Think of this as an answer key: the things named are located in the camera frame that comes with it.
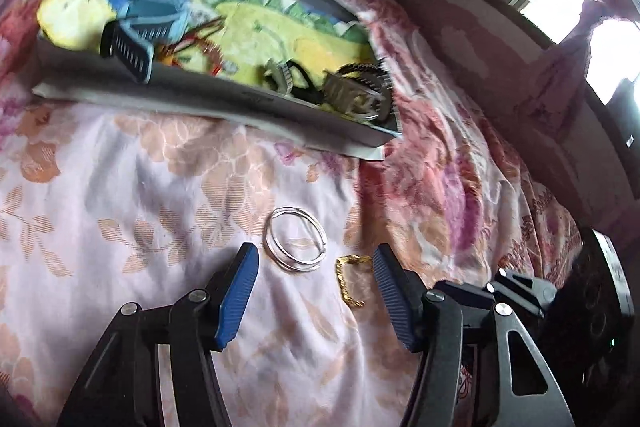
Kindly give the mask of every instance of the bed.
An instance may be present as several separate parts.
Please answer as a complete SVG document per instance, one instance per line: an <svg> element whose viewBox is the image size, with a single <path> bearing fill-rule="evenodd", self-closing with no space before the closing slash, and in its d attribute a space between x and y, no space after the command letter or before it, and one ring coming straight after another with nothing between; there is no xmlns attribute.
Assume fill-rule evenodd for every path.
<svg viewBox="0 0 640 427"><path fill-rule="evenodd" d="M0 0L0 381L54 425L119 307L174 302L244 241L260 271L235 341L214 363L236 426L398 425L417 368L370 267L335 260L389 243L427 286L486 283L498 266L561 285L580 236L515 149L453 82L393 0L338 0L385 57L404 137L364 162L242 124L86 103L33 102L41 0ZM283 271L262 232L279 206L328 235L318 270ZM312 243L287 222L292 248ZM167 426L177 425L161 353ZM470 375L460 380L459 420Z"/></svg>

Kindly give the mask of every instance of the gold chain bracelet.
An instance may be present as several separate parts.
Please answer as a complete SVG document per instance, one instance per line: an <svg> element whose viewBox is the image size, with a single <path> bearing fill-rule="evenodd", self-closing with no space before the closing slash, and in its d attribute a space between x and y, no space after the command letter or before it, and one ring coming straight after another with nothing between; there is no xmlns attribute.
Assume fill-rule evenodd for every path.
<svg viewBox="0 0 640 427"><path fill-rule="evenodd" d="M347 283L344 280L344 273L342 267L345 264L365 264L371 263L372 257L370 255L344 255L338 257L335 260L335 275L338 278L338 286L340 286L340 295L342 300L347 303L347 306L351 308L362 308L364 306L363 301L356 301L351 297L349 290L347 289Z"/></svg>

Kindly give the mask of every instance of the metal screw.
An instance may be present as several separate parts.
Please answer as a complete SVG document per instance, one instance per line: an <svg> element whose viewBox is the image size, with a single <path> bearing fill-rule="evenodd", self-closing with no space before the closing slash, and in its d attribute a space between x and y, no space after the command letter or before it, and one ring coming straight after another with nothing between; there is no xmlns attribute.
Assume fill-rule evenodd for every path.
<svg viewBox="0 0 640 427"><path fill-rule="evenodd" d="M138 305L135 302L128 302L126 304L123 304L122 308L120 308L120 313L122 313L123 315L133 315L137 311Z"/></svg>
<svg viewBox="0 0 640 427"><path fill-rule="evenodd" d="M444 293L442 293L440 290L429 290L427 292L427 298L431 302L442 302L444 301Z"/></svg>
<svg viewBox="0 0 640 427"><path fill-rule="evenodd" d="M189 294L191 302L202 302L207 298L207 292L204 290L194 290Z"/></svg>
<svg viewBox="0 0 640 427"><path fill-rule="evenodd" d="M508 317L509 315L511 315L511 306L509 306L508 304L505 304L504 302L498 302L495 305L495 310L498 312L499 315L502 315L503 317Z"/></svg>

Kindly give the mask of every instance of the silver bangle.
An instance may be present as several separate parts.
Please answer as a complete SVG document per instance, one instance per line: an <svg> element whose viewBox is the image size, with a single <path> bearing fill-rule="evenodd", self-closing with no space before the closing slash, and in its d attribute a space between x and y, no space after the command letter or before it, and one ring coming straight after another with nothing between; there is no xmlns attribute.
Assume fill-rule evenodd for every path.
<svg viewBox="0 0 640 427"><path fill-rule="evenodd" d="M302 217L306 219L311 225L316 229L318 235L320 236L320 253L313 259L299 259L294 256L292 253L286 250L283 247L281 242L273 233L273 219L278 216L283 216L285 214L290 214L293 216ZM267 220L267 226L265 227L264 232L265 243L267 248L271 251L271 256L274 260L277 261L280 266L285 269L297 271L297 272L310 272L318 269L320 262L326 256L327 249L327 237L326 232L322 228L320 222L311 214L302 210L301 208L296 208L295 206L281 206L280 208L276 208L272 213L269 219Z"/></svg>

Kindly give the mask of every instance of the bedspread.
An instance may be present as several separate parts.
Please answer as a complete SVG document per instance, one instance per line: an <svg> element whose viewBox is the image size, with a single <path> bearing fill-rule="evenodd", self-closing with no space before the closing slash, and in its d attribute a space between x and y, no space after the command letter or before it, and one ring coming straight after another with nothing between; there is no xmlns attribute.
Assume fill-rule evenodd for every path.
<svg viewBox="0 0 640 427"><path fill-rule="evenodd" d="M348 273L364 307L340 299L341 255L390 243L426 285L481 284L498 266L566 276L580 247L573 219L393 0L338 0L394 79L404 139L383 162L227 121L26 106L40 74L29 55L39 1L0 0L0 381L44 425L124 302L174 302L243 241L258 246L260 271L238 337L213 355L236 426L399 424L417 355L396 339L366 266ZM264 251L265 219L285 205L326 229L315 272L286 273ZM313 246L293 221L279 233ZM177 425L164 377L162 399Z"/></svg>

